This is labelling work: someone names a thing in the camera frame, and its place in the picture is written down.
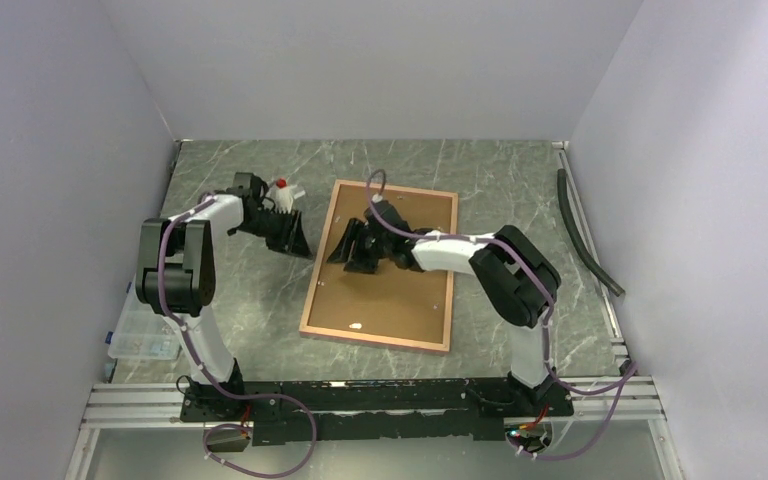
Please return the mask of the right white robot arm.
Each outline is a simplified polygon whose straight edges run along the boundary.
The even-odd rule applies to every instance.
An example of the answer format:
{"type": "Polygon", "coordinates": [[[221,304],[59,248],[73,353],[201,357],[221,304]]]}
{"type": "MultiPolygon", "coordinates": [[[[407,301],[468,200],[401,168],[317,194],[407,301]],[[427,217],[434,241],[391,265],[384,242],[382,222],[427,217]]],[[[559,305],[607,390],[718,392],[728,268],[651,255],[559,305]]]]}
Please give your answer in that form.
{"type": "Polygon", "coordinates": [[[505,225],[469,236],[413,229],[393,204],[375,195],[363,218],[349,220],[327,261],[347,272],[373,274],[382,260],[402,270],[476,278],[509,326],[512,406],[532,415],[546,405],[553,373],[549,323],[561,277],[522,231],[505,225]]]}

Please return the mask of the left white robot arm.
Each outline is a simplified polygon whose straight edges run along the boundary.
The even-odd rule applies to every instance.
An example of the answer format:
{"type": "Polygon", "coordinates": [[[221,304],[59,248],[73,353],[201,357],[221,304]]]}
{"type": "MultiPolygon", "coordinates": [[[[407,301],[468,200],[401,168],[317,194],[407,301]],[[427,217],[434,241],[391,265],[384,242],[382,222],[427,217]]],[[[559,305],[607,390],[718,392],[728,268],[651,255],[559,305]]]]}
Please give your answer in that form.
{"type": "Polygon", "coordinates": [[[226,346],[211,306],[217,288],[215,244],[245,233],[276,253],[312,255],[294,204],[305,194],[285,179],[267,182],[235,174],[230,187],[203,194],[184,212],[143,222],[134,288],[173,329],[190,368],[191,388],[223,420],[238,417],[246,392],[234,355],[226,346]]]}

